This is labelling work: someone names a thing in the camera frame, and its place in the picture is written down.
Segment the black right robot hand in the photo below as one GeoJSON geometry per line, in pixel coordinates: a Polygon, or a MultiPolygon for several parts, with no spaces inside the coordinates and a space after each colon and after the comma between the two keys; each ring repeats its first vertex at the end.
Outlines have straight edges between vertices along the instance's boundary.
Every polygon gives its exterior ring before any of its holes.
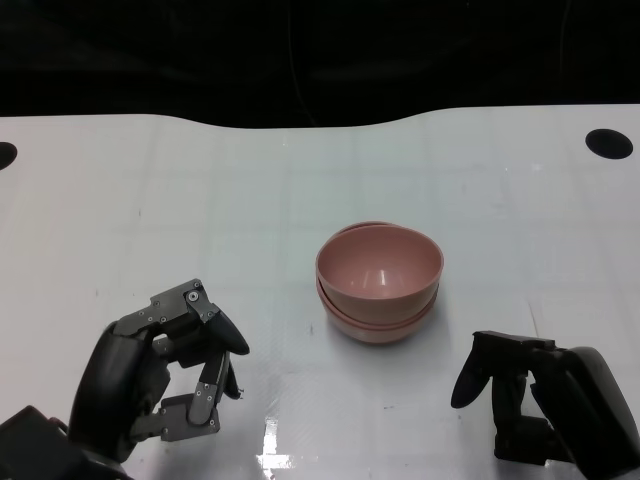
{"type": "Polygon", "coordinates": [[[473,337],[451,406],[491,389],[496,458],[573,463],[587,479],[638,477],[639,432],[598,350],[495,331],[473,337]]]}

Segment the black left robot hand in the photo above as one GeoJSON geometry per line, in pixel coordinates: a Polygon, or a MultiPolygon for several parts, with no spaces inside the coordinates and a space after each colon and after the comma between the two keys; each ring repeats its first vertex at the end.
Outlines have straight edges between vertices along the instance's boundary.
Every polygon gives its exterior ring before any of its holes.
{"type": "Polygon", "coordinates": [[[155,295],[103,331],[75,395],[68,438],[122,463],[148,438],[215,434],[221,398],[241,396],[231,357],[249,351],[199,280],[155,295]]]}

